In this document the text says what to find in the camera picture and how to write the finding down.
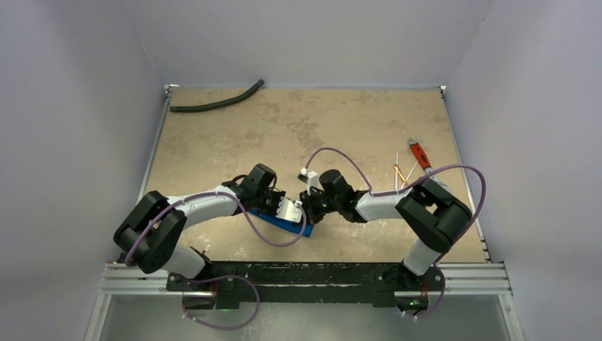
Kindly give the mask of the blue cloth napkin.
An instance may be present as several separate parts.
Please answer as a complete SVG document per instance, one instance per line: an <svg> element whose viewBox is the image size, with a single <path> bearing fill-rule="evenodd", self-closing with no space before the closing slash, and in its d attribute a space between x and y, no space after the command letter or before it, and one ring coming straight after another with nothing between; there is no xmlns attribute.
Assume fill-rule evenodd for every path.
<svg viewBox="0 0 602 341"><path fill-rule="evenodd" d="M290 232L293 234L299 234L302 231L303 228L303 210L302 210L302 220L299 223L294 223L294 222L288 222L285 220L281 220L278 219L276 216L272 217L272 216L268 216L268 215L261 215L258 214L256 211L251 210L250 213L252 215L255 215L256 217L259 217L261 220L263 220L264 222L267 222L268 224L271 224L275 227L278 227L286 232Z"/></svg>

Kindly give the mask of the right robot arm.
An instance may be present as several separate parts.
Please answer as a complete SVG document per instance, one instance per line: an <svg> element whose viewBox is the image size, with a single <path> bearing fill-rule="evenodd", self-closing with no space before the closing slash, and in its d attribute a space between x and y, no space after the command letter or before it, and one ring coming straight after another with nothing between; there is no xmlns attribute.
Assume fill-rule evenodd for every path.
<svg viewBox="0 0 602 341"><path fill-rule="evenodd" d="M335 169L321 174L317 186L308 174L298 178L308 185L299 197L312 224L333 212L351 223L404 220L417 236L398 271L400 283L409 289L425 282L427 270L464 235L473 218L463 202L431 178L383 194L354 190Z"/></svg>

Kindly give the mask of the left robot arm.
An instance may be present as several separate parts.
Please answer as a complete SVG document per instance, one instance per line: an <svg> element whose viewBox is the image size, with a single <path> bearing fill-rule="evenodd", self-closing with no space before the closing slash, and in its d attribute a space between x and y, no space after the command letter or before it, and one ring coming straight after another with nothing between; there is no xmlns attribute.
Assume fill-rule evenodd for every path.
<svg viewBox="0 0 602 341"><path fill-rule="evenodd" d="M256 210L276 215L286 193L272 186L274 170L258 163L247 175L238 175L215 188L184 196L166 197L157 190L146 193L114 233L115 244L128 266L145 274L160 269L184 276L193 290L207 288L212 272L200 251L180 247L188 227L219 217L247 215Z"/></svg>

